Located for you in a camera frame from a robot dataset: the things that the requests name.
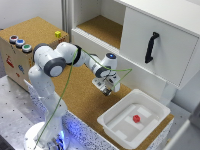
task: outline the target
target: green cable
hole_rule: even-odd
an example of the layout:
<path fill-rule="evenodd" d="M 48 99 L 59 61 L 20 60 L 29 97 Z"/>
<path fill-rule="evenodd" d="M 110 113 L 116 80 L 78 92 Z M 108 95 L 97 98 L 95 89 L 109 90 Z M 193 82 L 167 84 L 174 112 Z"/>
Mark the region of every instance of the green cable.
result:
<path fill-rule="evenodd" d="M 113 90 L 113 89 L 115 88 L 115 86 L 116 86 L 122 79 L 124 79 L 124 78 L 132 71 L 131 68 L 130 68 L 130 69 L 124 69 L 124 70 L 109 69 L 109 68 L 107 68 L 107 67 L 101 65 L 99 62 L 97 62 L 87 51 L 85 51 L 85 50 L 83 50 L 83 49 L 82 49 L 82 51 L 84 51 L 86 54 L 88 54 L 97 64 L 99 64 L 101 67 L 103 67 L 103 68 L 105 68 L 105 69 L 107 69 L 107 70 L 111 70 L 111 71 L 128 71 L 117 83 L 115 83 L 115 84 L 113 85 L 113 87 L 111 88 L 111 90 Z M 50 117 L 50 119 L 48 120 L 47 124 L 45 125 L 44 129 L 42 130 L 42 133 L 40 134 L 40 136 L 39 136 L 39 138 L 38 138 L 38 140 L 37 140 L 37 143 L 36 143 L 36 145 L 35 145 L 35 148 L 36 148 L 38 142 L 40 141 L 40 138 L 42 137 L 42 135 L 43 135 L 43 133 L 44 133 L 46 127 L 48 126 L 49 122 L 50 122 L 51 119 L 53 118 L 53 116 L 54 116 L 56 110 L 58 109 L 58 106 L 59 106 L 59 104 L 60 104 L 60 101 L 61 101 L 61 99 L 62 99 L 62 97 L 63 97 L 63 95 L 64 95 L 64 93 L 65 93 L 65 91 L 66 91 L 66 89 L 67 89 L 67 86 L 68 86 L 68 84 L 69 84 L 69 79 L 70 79 L 70 76 L 71 76 L 71 73 L 72 73 L 72 68 L 73 68 L 74 60 L 75 60 L 75 57 L 76 57 L 77 52 L 78 52 L 78 49 L 77 49 L 76 52 L 74 53 L 73 60 L 72 60 L 72 65 L 71 65 L 70 72 L 69 72 L 69 76 L 68 76 L 68 79 L 67 79 L 67 83 L 65 84 L 65 87 L 64 87 L 63 92 L 62 92 L 62 94 L 61 94 L 61 96 L 60 96 L 60 99 L 59 99 L 59 101 L 58 101 L 58 104 L 56 105 L 56 108 L 55 108 L 53 114 L 51 115 L 51 117 Z"/>

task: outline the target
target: white drawer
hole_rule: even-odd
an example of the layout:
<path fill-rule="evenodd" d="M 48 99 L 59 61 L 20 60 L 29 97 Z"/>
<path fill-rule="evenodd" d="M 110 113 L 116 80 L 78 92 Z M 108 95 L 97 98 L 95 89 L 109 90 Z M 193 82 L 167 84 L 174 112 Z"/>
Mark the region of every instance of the white drawer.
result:
<path fill-rule="evenodd" d="M 154 40 L 153 60 L 145 63 L 153 32 L 159 37 Z M 191 34 L 127 8 L 120 54 L 179 86 L 197 41 Z"/>

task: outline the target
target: brown box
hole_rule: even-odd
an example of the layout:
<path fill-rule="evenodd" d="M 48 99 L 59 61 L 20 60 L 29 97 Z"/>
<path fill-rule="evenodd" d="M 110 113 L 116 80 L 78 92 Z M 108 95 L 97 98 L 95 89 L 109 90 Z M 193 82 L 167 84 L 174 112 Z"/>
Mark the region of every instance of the brown box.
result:
<path fill-rule="evenodd" d="M 60 31 L 61 37 L 57 38 L 55 32 Z M 16 48 L 9 43 L 9 38 L 17 35 L 19 39 L 25 40 L 32 49 L 40 43 L 46 43 L 55 49 L 60 42 L 69 42 L 69 35 L 61 29 L 36 17 L 15 26 L 0 31 L 0 51 L 5 66 L 6 74 L 28 90 L 24 79 L 29 81 L 28 71 L 33 66 L 33 52 L 26 54 L 22 49 Z"/>

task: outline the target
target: cabinet handle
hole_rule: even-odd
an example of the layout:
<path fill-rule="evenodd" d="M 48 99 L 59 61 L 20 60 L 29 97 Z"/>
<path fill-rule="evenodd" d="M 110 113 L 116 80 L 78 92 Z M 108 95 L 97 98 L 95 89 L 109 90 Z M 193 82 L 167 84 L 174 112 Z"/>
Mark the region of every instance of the cabinet handle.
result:
<path fill-rule="evenodd" d="M 153 49 L 153 45 L 154 45 L 154 40 L 158 37 L 159 37 L 159 34 L 156 33 L 156 32 L 153 32 L 153 36 L 149 40 L 147 53 L 146 53 L 146 56 L 145 56 L 145 63 L 146 64 L 153 60 L 153 57 L 151 57 L 151 53 L 152 53 L 152 49 Z"/>

